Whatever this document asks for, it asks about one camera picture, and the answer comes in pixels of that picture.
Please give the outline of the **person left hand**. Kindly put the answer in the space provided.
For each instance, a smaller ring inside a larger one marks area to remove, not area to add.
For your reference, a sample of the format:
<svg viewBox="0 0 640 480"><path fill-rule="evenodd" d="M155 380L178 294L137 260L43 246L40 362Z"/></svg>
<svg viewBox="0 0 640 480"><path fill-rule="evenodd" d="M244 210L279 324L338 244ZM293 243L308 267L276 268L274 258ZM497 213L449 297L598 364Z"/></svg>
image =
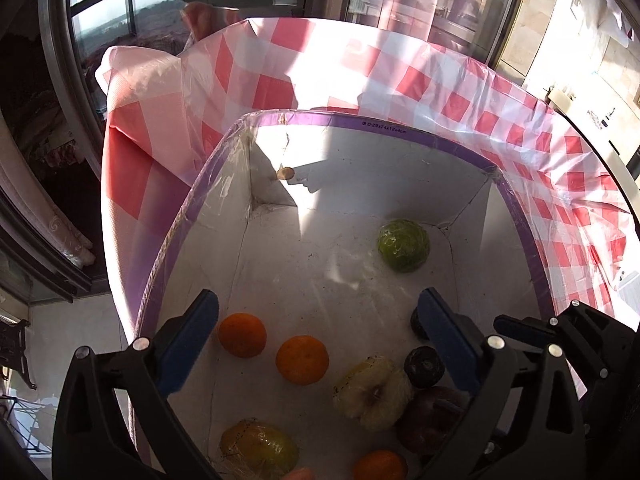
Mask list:
<svg viewBox="0 0 640 480"><path fill-rule="evenodd" d="M281 480L314 480L314 473L307 467L292 470Z"/></svg>

